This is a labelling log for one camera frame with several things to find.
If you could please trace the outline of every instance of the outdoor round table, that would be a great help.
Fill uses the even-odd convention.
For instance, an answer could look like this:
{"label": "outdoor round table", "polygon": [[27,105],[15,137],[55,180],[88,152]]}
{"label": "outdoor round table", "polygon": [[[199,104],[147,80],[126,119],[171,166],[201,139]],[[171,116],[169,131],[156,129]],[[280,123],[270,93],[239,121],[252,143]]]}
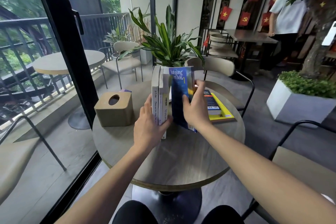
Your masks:
{"label": "outdoor round table", "polygon": [[[134,121],[151,93],[151,82],[127,87],[132,91]],[[216,124],[229,136],[244,143],[245,126],[237,109],[215,92],[237,121]],[[96,117],[93,140],[103,161],[113,167],[133,145],[134,123],[127,127],[102,127]],[[201,187],[229,170],[228,164],[200,133],[172,124],[167,138],[155,147],[132,179],[132,199],[140,201],[158,223],[193,223],[202,204]]]}
{"label": "outdoor round table", "polygon": [[[99,51],[84,50],[89,68],[93,69],[105,62],[105,54]],[[41,74],[62,75],[69,74],[67,65],[61,52],[52,53],[38,58],[32,63],[35,71]],[[80,107],[73,112],[68,119],[70,127],[75,129],[89,129],[84,109]]]}

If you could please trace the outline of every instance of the door handle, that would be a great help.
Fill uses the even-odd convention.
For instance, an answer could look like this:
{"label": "door handle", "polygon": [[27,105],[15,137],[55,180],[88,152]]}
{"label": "door handle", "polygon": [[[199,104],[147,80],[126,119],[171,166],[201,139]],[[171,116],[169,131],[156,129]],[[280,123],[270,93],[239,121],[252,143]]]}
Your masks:
{"label": "door handle", "polygon": [[82,24],[82,20],[81,20],[81,17],[79,16],[79,12],[77,12],[76,10],[73,10],[73,14],[76,16],[77,18],[77,22],[78,22],[78,27],[79,27],[79,33],[81,35],[84,35],[84,29],[83,29],[83,24]]}

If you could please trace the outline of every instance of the white shirt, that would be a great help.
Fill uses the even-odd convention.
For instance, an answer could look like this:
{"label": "white shirt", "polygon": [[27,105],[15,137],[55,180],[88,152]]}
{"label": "white shirt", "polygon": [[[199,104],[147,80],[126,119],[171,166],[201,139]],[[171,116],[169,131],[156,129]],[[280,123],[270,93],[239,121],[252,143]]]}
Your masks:
{"label": "white shirt", "polygon": [[275,23],[275,34],[291,34],[299,32],[301,21],[307,11],[304,0],[296,0],[287,5],[288,0],[276,0],[270,12],[279,14]]}

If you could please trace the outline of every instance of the wooden tissue box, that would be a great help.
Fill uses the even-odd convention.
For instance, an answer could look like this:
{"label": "wooden tissue box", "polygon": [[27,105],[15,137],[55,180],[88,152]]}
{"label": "wooden tissue box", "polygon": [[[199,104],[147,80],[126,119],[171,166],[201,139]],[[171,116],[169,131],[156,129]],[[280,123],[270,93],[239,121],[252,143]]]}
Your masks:
{"label": "wooden tissue box", "polygon": [[132,123],[133,102],[130,92],[106,92],[94,107],[102,127],[125,127]]}

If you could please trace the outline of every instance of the balcony railing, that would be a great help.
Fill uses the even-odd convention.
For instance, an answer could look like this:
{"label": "balcony railing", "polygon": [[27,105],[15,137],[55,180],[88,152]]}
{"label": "balcony railing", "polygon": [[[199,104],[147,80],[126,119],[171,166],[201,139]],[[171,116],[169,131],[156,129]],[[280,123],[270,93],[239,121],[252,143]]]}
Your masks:
{"label": "balcony railing", "polygon": [[[98,50],[109,46],[103,42],[108,32],[117,27],[121,32],[127,29],[129,18],[96,14],[81,16],[81,20],[84,49]],[[31,65],[35,59],[59,51],[48,18],[0,21],[0,128],[19,114],[37,111],[73,86],[69,75],[39,74]],[[105,55],[107,61],[111,59],[111,53]]]}

